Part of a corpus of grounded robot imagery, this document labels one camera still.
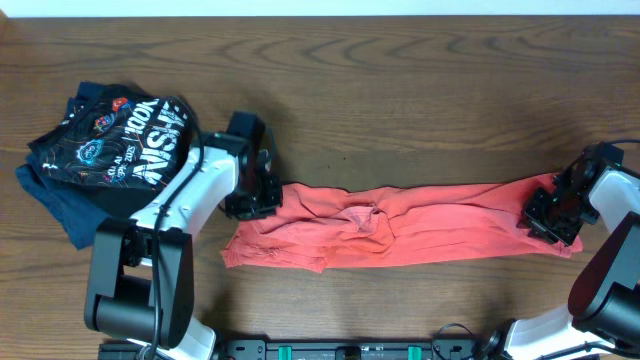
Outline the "red soccer t-shirt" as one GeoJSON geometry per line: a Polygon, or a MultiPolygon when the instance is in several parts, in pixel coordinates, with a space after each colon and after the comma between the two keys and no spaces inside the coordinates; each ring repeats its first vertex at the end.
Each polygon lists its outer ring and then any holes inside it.
{"type": "Polygon", "coordinates": [[[552,189],[542,174],[509,183],[382,187],[361,192],[283,188],[283,204],[242,221],[222,250],[227,267],[382,268],[524,254],[569,258],[583,249],[530,236],[525,203],[552,189]]]}

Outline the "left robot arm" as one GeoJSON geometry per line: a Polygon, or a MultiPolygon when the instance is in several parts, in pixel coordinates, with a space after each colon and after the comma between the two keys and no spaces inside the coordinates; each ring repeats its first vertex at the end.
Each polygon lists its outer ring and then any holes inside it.
{"type": "Polygon", "coordinates": [[[107,219],[92,248],[85,323],[111,336],[101,359],[212,359],[216,332],[194,312],[194,241],[222,208],[263,219],[282,203],[265,131],[215,133],[192,148],[170,184],[127,220],[107,219]]]}

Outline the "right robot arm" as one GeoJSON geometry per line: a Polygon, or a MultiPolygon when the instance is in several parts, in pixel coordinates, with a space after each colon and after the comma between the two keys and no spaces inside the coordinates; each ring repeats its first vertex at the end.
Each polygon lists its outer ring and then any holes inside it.
{"type": "Polygon", "coordinates": [[[495,331],[481,359],[597,359],[639,356],[639,174],[623,165],[624,140],[589,145],[537,190],[524,216],[533,237],[576,243],[602,221],[608,238],[579,274],[565,305],[495,331]]]}

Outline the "black printed t-shirt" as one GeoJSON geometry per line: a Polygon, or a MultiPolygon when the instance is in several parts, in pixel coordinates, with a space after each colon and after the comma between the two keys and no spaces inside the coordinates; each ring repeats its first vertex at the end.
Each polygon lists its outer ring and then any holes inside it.
{"type": "Polygon", "coordinates": [[[38,171],[80,186],[160,191],[182,167],[193,124],[176,97],[103,96],[32,141],[38,171]]]}

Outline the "navy blue folded garment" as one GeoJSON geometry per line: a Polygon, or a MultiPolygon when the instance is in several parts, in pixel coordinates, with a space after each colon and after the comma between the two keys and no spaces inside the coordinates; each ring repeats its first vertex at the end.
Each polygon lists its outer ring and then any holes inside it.
{"type": "Polygon", "coordinates": [[[108,217],[125,218],[146,205],[153,193],[138,188],[117,188],[89,184],[83,180],[61,180],[52,172],[61,166],[47,163],[47,157],[70,159],[54,147],[63,140],[77,140],[94,132],[94,122],[111,109],[113,100],[142,99],[145,95],[125,85],[83,82],[67,103],[65,119],[47,134],[29,143],[26,163],[15,171],[22,188],[38,200],[62,225],[78,249],[90,246],[98,226],[108,217]]]}

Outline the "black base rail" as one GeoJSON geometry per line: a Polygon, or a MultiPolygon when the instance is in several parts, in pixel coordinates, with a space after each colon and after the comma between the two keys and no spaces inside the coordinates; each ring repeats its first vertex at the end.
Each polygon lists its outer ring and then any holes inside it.
{"type": "Polygon", "coordinates": [[[432,339],[390,341],[271,341],[266,338],[220,340],[210,328],[190,330],[170,350],[140,340],[109,341],[98,349],[99,360],[480,360],[509,359],[504,333],[497,330],[484,341],[470,332],[448,334],[450,324],[432,339]]]}

